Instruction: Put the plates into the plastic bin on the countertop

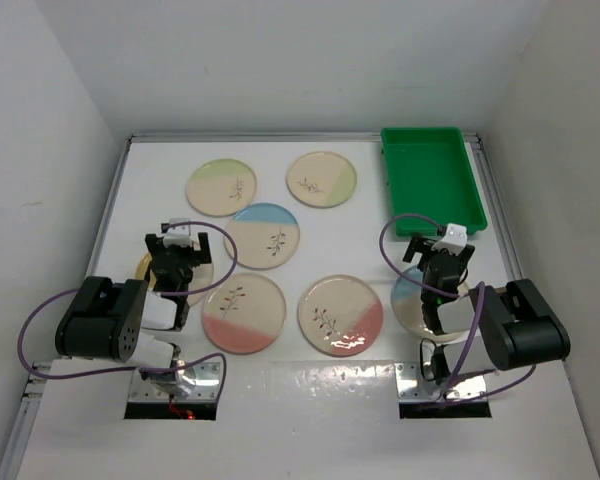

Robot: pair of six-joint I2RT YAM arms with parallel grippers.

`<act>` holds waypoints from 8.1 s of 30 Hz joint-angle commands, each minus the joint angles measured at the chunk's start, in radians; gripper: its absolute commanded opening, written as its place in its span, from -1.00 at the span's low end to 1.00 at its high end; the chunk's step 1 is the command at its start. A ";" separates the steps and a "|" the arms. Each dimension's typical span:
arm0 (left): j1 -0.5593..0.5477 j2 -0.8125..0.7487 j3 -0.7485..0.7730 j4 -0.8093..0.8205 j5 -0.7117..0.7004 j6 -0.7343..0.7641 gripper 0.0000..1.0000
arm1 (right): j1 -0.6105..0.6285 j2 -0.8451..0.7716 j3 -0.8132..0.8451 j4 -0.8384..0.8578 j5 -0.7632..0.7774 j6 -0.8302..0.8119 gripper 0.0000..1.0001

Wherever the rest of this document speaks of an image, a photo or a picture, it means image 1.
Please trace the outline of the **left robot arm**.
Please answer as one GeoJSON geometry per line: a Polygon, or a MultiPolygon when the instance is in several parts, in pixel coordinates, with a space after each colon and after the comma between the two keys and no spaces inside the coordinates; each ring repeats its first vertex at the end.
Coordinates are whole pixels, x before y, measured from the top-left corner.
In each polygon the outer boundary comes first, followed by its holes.
{"type": "Polygon", "coordinates": [[[141,378],[164,387],[182,382],[179,347],[160,341],[147,330],[180,331],[189,314],[194,270],[212,263],[206,233],[194,241],[185,228],[162,236],[148,234],[150,262],[144,277],[115,283],[87,277],[62,317],[55,347],[62,356],[130,363],[157,373],[141,378]]]}

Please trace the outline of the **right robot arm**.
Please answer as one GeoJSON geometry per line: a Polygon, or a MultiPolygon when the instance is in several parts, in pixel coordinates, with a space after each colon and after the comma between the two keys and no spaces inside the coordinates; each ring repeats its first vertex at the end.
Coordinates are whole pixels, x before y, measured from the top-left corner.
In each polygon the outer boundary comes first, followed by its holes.
{"type": "Polygon", "coordinates": [[[445,245],[417,234],[403,256],[408,262],[421,255],[421,311],[434,344],[430,358],[422,361],[424,378],[441,385],[472,374],[566,359],[569,334],[531,280],[460,292],[474,251],[469,244],[445,245]]]}

